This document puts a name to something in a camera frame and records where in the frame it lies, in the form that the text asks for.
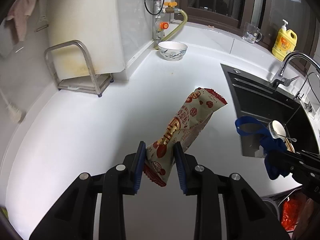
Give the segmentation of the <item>person's right hand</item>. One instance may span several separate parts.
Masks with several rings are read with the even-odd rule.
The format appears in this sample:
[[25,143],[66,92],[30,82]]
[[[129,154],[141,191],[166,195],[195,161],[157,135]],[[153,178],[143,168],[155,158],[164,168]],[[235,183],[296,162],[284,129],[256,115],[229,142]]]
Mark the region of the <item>person's right hand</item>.
[[291,239],[311,239],[317,226],[319,226],[319,204],[309,198],[300,213],[299,222]]

